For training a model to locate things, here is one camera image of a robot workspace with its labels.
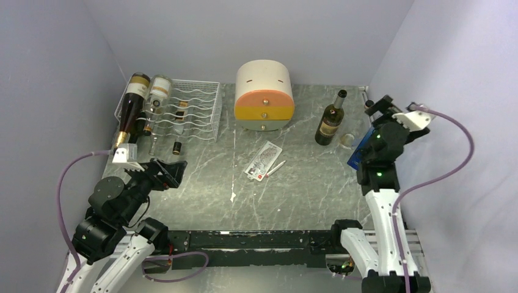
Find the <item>blue clear square bottle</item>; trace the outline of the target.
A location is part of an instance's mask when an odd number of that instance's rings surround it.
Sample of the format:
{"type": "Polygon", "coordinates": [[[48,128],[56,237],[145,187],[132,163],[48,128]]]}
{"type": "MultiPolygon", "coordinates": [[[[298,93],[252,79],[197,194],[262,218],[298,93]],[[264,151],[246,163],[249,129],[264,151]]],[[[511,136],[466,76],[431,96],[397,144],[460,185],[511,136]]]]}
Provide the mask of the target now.
{"type": "Polygon", "coordinates": [[[360,165],[360,163],[362,161],[362,150],[364,148],[366,148],[367,142],[368,142],[368,140],[371,137],[373,132],[374,132],[374,128],[371,127],[365,133],[365,135],[360,140],[358,140],[357,143],[355,144],[356,148],[355,148],[355,150],[353,151],[352,155],[350,156],[350,158],[347,161],[347,164],[351,168],[353,168],[354,170],[358,170],[359,169],[359,165],[360,165]]]}

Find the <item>dark green wine bottle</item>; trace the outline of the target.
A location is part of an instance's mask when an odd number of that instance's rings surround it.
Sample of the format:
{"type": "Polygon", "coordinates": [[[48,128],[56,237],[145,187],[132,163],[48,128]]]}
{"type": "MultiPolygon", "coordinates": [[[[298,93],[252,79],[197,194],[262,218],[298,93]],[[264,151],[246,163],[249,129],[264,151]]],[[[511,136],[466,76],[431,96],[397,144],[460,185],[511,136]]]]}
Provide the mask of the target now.
{"type": "Polygon", "coordinates": [[[347,95],[345,89],[339,90],[334,102],[325,108],[315,133],[317,144],[326,146],[331,143],[344,118],[343,103],[347,95]]]}

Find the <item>clear bottle cream label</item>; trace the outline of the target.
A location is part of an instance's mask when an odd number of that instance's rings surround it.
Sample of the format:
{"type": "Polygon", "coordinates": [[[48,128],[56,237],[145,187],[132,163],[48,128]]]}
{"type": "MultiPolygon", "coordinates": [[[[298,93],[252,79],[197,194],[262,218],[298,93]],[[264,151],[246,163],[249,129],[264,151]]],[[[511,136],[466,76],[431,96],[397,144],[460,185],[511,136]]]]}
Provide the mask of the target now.
{"type": "Polygon", "coordinates": [[[151,136],[153,128],[161,117],[169,100],[172,84],[172,80],[165,75],[157,74],[152,77],[144,105],[146,116],[146,121],[143,127],[144,136],[151,136]]]}

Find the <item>dark red wine bottle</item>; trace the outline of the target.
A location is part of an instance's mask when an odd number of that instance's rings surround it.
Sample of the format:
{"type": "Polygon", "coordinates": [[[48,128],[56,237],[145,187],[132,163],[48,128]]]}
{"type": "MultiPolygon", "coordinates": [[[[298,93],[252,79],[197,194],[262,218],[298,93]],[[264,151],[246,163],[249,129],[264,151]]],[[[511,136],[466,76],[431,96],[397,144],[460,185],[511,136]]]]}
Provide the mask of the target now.
{"type": "Polygon", "coordinates": [[[134,73],[128,82],[122,99],[120,123],[114,149],[125,143],[134,131],[134,124],[144,106],[145,94],[150,85],[150,77],[144,73],[134,73]]]}

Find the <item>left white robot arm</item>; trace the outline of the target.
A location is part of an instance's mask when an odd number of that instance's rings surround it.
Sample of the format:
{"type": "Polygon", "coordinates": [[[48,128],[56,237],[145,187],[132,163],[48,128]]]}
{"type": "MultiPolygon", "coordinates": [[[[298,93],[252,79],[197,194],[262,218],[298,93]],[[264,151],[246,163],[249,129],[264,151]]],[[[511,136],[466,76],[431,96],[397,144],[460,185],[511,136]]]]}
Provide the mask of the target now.
{"type": "Polygon", "coordinates": [[[101,179],[89,198],[84,220],[68,240],[69,255],[58,292],[117,292],[152,253],[171,252],[168,227],[158,220],[140,221],[125,251],[100,275],[110,256],[127,235],[130,221],[152,191],[180,186],[188,163],[151,159],[138,168],[126,168],[126,183],[117,176],[101,179]]]}

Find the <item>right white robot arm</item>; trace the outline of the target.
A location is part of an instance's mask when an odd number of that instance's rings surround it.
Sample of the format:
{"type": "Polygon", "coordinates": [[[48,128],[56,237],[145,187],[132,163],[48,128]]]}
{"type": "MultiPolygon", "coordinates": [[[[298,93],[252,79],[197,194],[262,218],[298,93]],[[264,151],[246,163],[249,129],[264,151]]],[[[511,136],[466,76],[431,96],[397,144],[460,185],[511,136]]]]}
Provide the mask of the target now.
{"type": "Polygon", "coordinates": [[[357,172],[374,223],[377,247],[361,227],[340,225],[330,235],[330,246],[348,252],[362,276],[362,292],[431,292],[431,281],[419,272],[411,255],[401,216],[401,192],[395,161],[404,146],[429,133],[428,116],[403,112],[389,95],[367,107],[371,128],[347,163],[357,172]]]}

